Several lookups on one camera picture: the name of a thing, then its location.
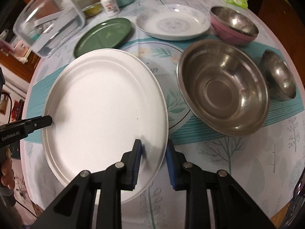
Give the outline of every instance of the silver bolt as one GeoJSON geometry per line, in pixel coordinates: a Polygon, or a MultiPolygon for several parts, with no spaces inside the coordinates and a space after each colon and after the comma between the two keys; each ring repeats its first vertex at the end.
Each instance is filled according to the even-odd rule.
{"type": "Polygon", "coordinates": [[[225,170],[220,170],[218,171],[218,175],[221,176],[221,177],[226,177],[227,176],[227,172],[225,170]]]}
{"type": "Polygon", "coordinates": [[[115,167],[117,167],[118,169],[123,168],[124,167],[124,163],[123,162],[117,162],[114,165],[115,167]]]}
{"type": "Polygon", "coordinates": [[[88,176],[89,174],[90,174],[89,171],[83,170],[83,171],[80,173],[80,176],[81,176],[81,177],[86,177],[86,176],[88,176]]]}
{"type": "Polygon", "coordinates": [[[191,167],[193,166],[193,164],[190,163],[190,162],[185,162],[185,163],[183,164],[183,166],[184,166],[184,168],[191,168],[191,167]]]}

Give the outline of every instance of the wire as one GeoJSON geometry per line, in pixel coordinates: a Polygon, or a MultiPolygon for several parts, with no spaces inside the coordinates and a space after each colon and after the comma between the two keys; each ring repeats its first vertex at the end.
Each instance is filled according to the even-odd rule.
{"type": "Polygon", "coordinates": [[[27,211],[29,211],[35,218],[38,218],[38,217],[37,217],[36,215],[34,215],[29,209],[27,209],[25,206],[23,206],[19,201],[16,200],[16,202],[17,202],[20,206],[24,207],[27,211]]]}
{"type": "Polygon", "coordinates": [[[12,102],[12,98],[11,98],[11,96],[10,96],[9,93],[7,93],[7,92],[5,92],[5,91],[2,91],[1,95],[2,95],[2,94],[3,94],[3,95],[7,95],[7,96],[9,97],[10,101],[11,101],[10,116],[9,116],[9,121],[8,121],[8,123],[9,123],[10,120],[11,120],[11,115],[12,115],[12,106],[13,106],[13,102],[12,102]]]}

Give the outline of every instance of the green plate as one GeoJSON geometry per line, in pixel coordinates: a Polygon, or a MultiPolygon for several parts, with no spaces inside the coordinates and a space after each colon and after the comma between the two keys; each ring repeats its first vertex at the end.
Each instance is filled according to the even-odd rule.
{"type": "Polygon", "coordinates": [[[102,48],[114,48],[120,44],[132,28],[126,18],[104,21],[91,28],[76,44],[74,57],[102,48]]]}

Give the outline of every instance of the white oval plate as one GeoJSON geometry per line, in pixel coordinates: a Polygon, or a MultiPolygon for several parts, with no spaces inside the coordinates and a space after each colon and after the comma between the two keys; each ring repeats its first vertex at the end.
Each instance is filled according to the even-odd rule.
{"type": "Polygon", "coordinates": [[[151,183],[164,158],[167,108],[162,90],[138,58],[116,49],[86,53],[69,64],[53,84],[43,110],[54,123],[41,130],[50,168],[64,185],[82,170],[105,170],[143,144],[138,183],[122,202],[151,183]]]}
{"type": "Polygon", "coordinates": [[[144,33],[162,40],[189,40],[210,28],[208,16],[179,4],[149,8],[139,14],[136,24],[144,33]]]}

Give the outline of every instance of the clear plastic container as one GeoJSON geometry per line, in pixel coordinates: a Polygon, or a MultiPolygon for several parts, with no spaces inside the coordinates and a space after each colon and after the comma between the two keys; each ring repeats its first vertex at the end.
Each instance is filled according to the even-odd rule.
{"type": "Polygon", "coordinates": [[[84,25],[85,15],[75,0],[31,0],[13,31],[34,53],[47,57],[84,25]]]}

